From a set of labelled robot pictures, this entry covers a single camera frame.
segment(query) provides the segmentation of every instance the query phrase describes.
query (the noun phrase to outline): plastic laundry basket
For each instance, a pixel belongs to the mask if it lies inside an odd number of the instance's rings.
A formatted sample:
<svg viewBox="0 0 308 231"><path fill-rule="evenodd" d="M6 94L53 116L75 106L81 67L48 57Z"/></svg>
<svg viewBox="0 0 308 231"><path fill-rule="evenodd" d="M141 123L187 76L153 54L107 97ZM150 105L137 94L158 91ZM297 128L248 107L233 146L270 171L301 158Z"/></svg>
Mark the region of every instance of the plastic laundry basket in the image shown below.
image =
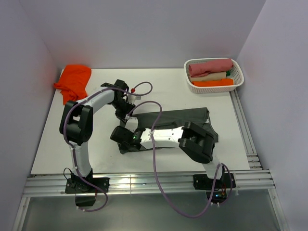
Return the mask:
<svg viewBox="0 0 308 231"><path fill-rule="evenodd" d="M240 85L242 85L244 83L244 76L243 76L242 70L240 69L240 66L237 64L237 62L232 59L233 68L231 69L230 75L227 76L227 78L232 78L233 79L233 83L234 83L233 85L230 85L230 86L218 86L218 87L197 87L197 86L193 85L189 81L189 77L188 77L188 74L189 74L189 72L188 72L189 64L206 63L208 61L215 60L215 59L227 59L227 58L191 59L191 60L188 60L184 64L185 78L186 78L186 81L187 81L189 89L193 93L228 92L228 91L234 90L235 88L237 88L238 86L240 86Z"/></svg>

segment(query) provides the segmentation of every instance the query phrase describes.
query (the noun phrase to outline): metal frame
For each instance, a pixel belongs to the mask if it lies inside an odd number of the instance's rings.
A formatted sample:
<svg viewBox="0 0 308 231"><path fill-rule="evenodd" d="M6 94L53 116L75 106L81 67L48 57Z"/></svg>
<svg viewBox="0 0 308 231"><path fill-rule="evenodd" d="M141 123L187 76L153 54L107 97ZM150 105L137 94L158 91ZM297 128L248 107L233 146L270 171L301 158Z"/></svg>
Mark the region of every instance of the metal frame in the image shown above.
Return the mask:
<svg viewBox="0 0 308 231"><path fill-rule="evenodd" d="M288 231L285 216L283 214L275 184L269 170L263 170L257 155L252 137L244 116L237 91L230 92L237 122L241 131L250 171L233 171L236 180L236 193L239 190L268 189L274 211L282 231ZM195 192L193 187L193 175L204 172L169 172L160 173L159 179L168 193ZM110 186L108 194L147 194L160 193L154 175L151 174L94 174L94 177L109 177ZM49 196L75 196L65 194L66 179L63 175L32 176L26 181L23 198L17 213L13 230L21 230L25 220L27 207L31 197Z"/></svg>

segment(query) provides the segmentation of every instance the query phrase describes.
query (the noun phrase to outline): folded towel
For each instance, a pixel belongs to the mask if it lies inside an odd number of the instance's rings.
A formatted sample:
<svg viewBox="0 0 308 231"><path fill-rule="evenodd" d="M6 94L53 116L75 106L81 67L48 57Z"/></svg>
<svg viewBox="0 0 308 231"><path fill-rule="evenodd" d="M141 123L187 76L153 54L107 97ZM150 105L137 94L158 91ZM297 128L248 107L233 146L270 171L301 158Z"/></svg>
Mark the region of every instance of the folded towel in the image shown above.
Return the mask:
<svg viewBox="0 0 308 231"><path fill-rule="evenodd" d="M193 81L192 84L194 84L197 87L227 86L227 85L233 85L233 79L223 78L222 80Z"/></svg>
<svg viewBox="0 0 308 231"><path fill-rule="evenodd" d="M207 76L202 76L202 77L194 77L191 78L189 77L189 80L192 81L209 81L209 80L221 80L223 78L226 78L227 72L217 72L217 73L211 73L208 74Z"/></svg>
<svg viewBox="0 0 308 231"><path fill-rule="evenodd" d="M202 64L189 64L191 78L207 76L210 73L229 71L233 66L231 59L215 59Z"/></svg>
<svg viewBox="0 0 308 231"><path fill-rule="evenodd" d="M91 69L83 65L67 65L57 83L53 86L61 89L63 104L69 100L81 100L87 97L85 87L90 79Z"/></svg>

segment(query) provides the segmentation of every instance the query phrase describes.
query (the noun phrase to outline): gray floor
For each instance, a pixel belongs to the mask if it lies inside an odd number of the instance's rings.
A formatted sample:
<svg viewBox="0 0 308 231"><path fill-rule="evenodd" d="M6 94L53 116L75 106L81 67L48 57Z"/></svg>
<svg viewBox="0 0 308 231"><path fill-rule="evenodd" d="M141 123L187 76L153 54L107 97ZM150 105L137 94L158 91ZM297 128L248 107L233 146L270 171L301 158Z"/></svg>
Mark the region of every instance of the gray floor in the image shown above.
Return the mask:
<svg viewBox="0 0 308 231"><path fill-rule="evenodd" d="M201 218L188 219L172 210L160 194L113 195L98 212L76 210L74 197L32 198L24 231L276 231L278 223L267 190L240 191L220 208L211 207ZM171 194L189 214L200 212L203 192Z"/></svg>

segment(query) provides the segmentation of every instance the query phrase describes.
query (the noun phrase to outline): white wall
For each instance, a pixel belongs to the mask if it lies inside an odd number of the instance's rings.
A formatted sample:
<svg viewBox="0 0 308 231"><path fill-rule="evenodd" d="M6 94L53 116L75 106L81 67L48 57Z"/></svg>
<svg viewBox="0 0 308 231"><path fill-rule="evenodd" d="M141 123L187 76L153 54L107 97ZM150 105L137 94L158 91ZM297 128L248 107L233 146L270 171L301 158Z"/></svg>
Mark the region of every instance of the white wall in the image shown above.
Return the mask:
<svg viewBox="0 0 308 231"><path fill-rule="evenodd" d="M57 68L17 0L0 0L0 226L11 230Z"/></svg>
<svg viewBox="0 0 308 231"><path fill-rule="evenodd" d="M236 58L265 0L20 0L59 66Z"/></svg>
<svg viewBox="0 0 308 231"><path fill-rule="evenodd" d="M308 226L308 2L267 0L239 57L239 94L292 230Z"/></svg>

